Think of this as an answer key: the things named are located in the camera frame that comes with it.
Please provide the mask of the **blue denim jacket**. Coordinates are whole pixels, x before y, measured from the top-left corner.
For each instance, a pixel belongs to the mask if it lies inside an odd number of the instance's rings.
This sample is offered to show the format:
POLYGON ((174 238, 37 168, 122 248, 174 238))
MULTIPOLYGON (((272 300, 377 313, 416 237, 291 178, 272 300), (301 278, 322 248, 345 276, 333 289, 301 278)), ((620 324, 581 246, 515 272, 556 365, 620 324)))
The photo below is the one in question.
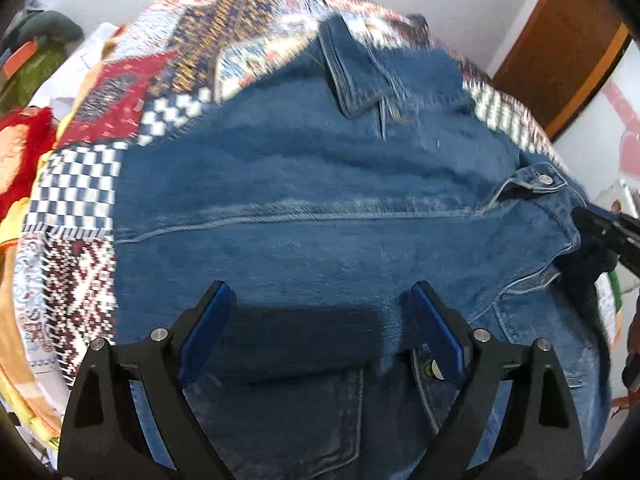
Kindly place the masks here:
POLYGON ((170 325, 214 281, 238 303, 186 388, 239 479, 405 479, 456 389, 427 375, 427 281, 471 326, 552 344, 587 460, 608 418, 602 260, 584 189, 474 113, 445 52, 360 44, 339 16, 291 62, 115 181, 115 338, 170 325))

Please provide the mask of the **brown wooden door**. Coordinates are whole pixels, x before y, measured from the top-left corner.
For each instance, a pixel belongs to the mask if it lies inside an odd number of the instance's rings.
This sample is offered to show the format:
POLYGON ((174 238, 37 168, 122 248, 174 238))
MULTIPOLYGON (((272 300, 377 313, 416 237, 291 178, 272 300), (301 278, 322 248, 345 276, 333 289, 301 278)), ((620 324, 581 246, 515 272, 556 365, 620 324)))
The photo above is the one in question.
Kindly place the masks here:
POLYGON ((553 140, 604 85, 631 42, 610 0, 538 0, 495 76, 553 140))

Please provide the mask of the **red plush toy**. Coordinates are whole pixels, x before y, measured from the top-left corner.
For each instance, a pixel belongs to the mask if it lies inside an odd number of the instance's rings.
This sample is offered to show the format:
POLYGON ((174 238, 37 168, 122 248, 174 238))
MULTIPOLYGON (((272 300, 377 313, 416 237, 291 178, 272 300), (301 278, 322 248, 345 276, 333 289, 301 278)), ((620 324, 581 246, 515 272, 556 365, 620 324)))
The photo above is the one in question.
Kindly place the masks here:
POLYGON ((1 219, 15 202, 29 196, 38 160, 54 140, 50 107, 12 110, 1 119, 1 219))

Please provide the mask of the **white folded cloth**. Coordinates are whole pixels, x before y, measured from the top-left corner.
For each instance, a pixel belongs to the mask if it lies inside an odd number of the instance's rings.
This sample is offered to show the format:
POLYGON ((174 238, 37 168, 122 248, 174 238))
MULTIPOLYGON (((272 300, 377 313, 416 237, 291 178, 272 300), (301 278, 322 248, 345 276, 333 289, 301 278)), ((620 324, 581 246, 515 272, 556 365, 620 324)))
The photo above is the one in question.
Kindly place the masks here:
POLYGON ((118 26, 99 24, 85 41, 36 91, 29 106, 50 107, 53 117, 61 120, 73 107, 86 76, 103 58, 107 40, 118 31, 118 26))

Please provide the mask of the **green patterned storage bag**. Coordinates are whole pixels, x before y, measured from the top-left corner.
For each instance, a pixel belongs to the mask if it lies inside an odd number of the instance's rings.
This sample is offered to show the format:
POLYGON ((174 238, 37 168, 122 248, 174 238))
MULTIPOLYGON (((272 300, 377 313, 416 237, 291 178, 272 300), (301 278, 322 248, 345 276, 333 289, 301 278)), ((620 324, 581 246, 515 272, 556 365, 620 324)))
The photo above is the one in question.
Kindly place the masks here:
POLYGON ((38 88, 64 63, 66 50, 62 44, 51 42, 38 50, 1 87, 0 112, 6 117, 24 108, 38 88))

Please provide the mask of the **patchwork patterned bed quilt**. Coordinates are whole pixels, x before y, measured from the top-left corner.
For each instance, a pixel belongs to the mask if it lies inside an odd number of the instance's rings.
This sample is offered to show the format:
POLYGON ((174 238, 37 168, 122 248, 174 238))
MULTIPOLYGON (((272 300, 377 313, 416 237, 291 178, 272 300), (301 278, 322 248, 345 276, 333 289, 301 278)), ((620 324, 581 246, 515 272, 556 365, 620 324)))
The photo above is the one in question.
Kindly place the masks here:
POLYGON ((333 13, 365 44, 434 44, 423 18, 369 0, 156 0, 107 41, 41 163, 23 226, 41 236, 47 323, 67 389, 89 340, 124 330, 113 235, 122 155, 293 61, 333 13))

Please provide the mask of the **orange box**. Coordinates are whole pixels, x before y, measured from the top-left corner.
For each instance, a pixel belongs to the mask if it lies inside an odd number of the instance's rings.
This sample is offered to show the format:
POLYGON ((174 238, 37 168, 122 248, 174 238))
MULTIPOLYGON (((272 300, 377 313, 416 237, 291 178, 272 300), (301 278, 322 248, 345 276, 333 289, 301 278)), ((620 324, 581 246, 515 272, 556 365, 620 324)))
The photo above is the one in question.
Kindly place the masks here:
POLYGON ((26 41, 12 53, 2 66, 6 78, 11 78, 38 51, 35 40, 26 41))

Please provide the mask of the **dark green pillow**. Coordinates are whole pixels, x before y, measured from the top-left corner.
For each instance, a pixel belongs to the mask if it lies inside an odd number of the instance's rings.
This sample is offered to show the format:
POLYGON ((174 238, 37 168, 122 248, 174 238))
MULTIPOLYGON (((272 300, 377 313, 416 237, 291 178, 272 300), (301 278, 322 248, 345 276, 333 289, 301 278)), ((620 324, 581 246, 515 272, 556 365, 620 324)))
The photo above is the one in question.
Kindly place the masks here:
POLYGON ((71 44, 84 38, 82 28, 66 15, 55 11, 42 11, 32 16, 17 29, 16 44, 21 46, 27 41, 48 38, 71 44))

